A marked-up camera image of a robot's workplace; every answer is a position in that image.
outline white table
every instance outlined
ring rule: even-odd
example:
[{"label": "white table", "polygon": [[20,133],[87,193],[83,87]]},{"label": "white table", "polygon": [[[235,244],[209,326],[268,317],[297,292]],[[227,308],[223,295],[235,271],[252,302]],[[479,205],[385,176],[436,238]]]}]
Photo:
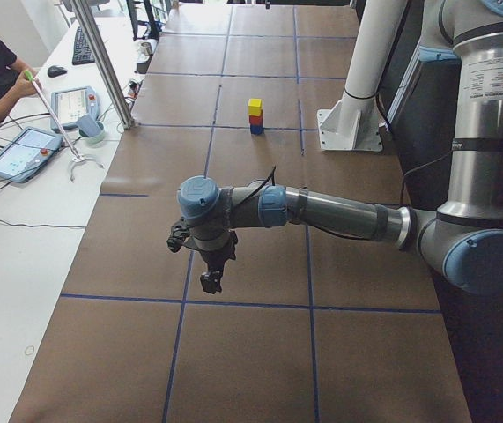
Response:
[{"label": "white table", "polygon": [[[137,78],[137,50],[131,25],[124,18],[97,19],[116,76],[127,91],[130,78]],[[110,97],[96,64],[71,65],[75,23],[38,73],[47,98],[52,91],[90,85],[99,95],[101,112],[111,106]],[[52,64],[68,69],[64,76],[47,77]],[[37,97],[22,99],[11,112],[13,119],[44,113]],[[22,127],[47,130],[48,117],[18,120]],[[114,157],[122,127],[114,110],[103,121],[105,140],[89,147],[79,140],[83,154],[93,154],[104,169],[92,162],[75,168],[69,177],[71,152],[65,149],[26,184],[11,184],[0,190],[0,219],[13,224],[86,226],[99,194],[100,184]],[[0,137],[14,138],[21,131],[15,123],[4,125]],[[71,133],[74,139],[77,133]],[[0,139],[0,145],[7,141]],[[13,227],[0,224],[0,422],[11,415],[24,384],[49,318],[67,277],[84,229]]]}]

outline black mouse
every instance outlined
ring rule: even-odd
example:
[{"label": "black mouse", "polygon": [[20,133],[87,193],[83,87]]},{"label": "black mouse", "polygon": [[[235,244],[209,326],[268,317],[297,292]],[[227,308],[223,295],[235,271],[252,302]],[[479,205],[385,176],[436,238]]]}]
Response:
[{"label": "black mouse", "polygon": [[50,78],[55,78],[65,73],[67,73],[67,70],[63,66],[58,66],[54,64],[53,66],[49,66],[48,68],[48,76]]}]

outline brown tile floor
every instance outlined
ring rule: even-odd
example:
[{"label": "brown tile floor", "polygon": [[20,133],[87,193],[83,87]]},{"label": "brown tile floor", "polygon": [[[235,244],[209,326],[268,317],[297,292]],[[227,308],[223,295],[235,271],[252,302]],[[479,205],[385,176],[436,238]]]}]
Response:
[{"label": "brown tile floor", "polygon": [[[397,200],[389,145],[319,148],[354,11],[181,4],[166,29],[11,421],[470,421],[415,256],[304,226],[238,229],[209,295],[200,257],[166,250],[195,174],[237,186],[277,166],[284,185]],[[257,137],[250,97],[264,103]]]}]

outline label sticker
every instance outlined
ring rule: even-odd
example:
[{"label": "label sticker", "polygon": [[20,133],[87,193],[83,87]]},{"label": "label sticker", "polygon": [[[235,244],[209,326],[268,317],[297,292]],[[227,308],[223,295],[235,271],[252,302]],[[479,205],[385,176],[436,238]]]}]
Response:
[{"label": "label sticker", "polygon": [[462,67],[459,102],[503,100],[503,57]]}]

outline black computer keyboard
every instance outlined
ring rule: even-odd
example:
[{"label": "black computer keyboard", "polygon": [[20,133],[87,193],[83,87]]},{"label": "black computer keyboard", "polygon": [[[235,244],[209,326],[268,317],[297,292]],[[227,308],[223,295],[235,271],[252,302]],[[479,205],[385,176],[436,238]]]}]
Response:
[{"label": "black computer keyboard", "polygon": [[86,41],[85,33],[80,26],[75,33],[75,43],[73,45],[73,64],[94,63],[94,56]]}]

